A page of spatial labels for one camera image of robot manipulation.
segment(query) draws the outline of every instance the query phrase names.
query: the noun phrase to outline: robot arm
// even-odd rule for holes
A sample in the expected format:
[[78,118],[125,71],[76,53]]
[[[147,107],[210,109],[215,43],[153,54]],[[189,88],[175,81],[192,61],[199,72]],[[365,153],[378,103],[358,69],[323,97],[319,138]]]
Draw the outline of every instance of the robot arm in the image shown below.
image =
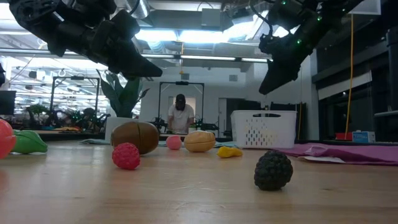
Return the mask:
[[[259,48],[271,54],[267,75],[259,92],[266,95],[297,79],[300,65],[319,41],[332,28],[338,28],[342,17],[363,0],[276,0],[268,19],[270,33],[260,38]],[[283,38],[272,36],[272,25],[286,30],[300,26],[294,34]]]
[[9,0],[9,5],[18,24],[59,57],[68,49],[127,79],[162,75],[132,43],[140,31],[137,21],[125,10],[109,19],[116,11],[113,0]]

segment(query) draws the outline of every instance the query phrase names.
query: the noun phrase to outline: red toy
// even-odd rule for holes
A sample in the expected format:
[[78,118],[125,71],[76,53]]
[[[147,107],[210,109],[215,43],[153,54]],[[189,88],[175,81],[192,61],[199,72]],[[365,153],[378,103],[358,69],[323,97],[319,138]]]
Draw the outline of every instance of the red toy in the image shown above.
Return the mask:
[[0,119],[0,159],[5,158],[14,148],[17,138],[14,135],[11,125]]
[[182,142],[180,136],[170,136],[166,139],[166,146],[171,150],[179,150]]
[[119,168],[133,170],[140,163],[138,148],[128,142],[122,143],[114,148],[112,160]]

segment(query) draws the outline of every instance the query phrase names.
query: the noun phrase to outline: toy fruit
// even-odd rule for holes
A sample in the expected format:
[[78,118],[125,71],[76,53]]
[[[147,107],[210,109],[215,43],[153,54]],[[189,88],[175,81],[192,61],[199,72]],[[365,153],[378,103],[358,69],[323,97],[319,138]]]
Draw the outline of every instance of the toy fruit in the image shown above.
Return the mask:
[[111,135],[111,145],[116,147],[129,142],[137,146],[140,155],[152,152],[159,143],[157,128],[147,122],[131,121],[115,128]]
[[29,154],[33,152],[47,152],[47,144],[43,142],[40,136],[34,131],[14,131],[17,143],[13,152]]
[[293,175],[293,167],[281,152],[268,151],[258,161],[254,171],[254,183],[261,190],[279,190]]
[[206,152],[214,147],[216,137],[207,131],[194,131],[184,139],[185,148],[190,152]]
[[171,150],[179,150],[181,148],[182,141],[180,136],[169,136],[166,139],[166,146]]
[[122,143],[114,148],[112,160],[119,168],[133,170],[140,163],[139,151],[131,143]]
[[16,141],[11,125],[0,119],[0,159],[5,158],[11,152]]
[[233,147],[221,147],[218,149],[217,156],[220,158],[230,158],[230,157],[238,157],[242,156],[243,152],[240,149]]

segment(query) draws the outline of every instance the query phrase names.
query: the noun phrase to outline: white shirt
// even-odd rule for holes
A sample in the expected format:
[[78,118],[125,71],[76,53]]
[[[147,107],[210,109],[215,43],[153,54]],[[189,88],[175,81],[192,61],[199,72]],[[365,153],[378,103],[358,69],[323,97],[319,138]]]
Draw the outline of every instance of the white shirt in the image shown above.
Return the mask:
[[174,131],[185,131],[188,119],[193,118],[193,108],[186,104],[183,111],[179,111],[172,105],[169,109],[169,116],[173,117],[171,129]]

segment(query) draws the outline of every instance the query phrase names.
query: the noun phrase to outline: dark berry toy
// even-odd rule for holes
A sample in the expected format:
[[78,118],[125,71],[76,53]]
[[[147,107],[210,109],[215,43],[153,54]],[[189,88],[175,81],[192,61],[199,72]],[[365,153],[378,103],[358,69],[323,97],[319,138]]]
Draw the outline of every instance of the dark berry toy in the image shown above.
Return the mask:
[[123,143],[114,148],[112,160],[119,168],[133,170],[140,163],[139,151],[135,145]]
[[254,183],[261,190],[279,190],[290,181],[293,167],[287,156],[281,152],[268,151],[256,165]]

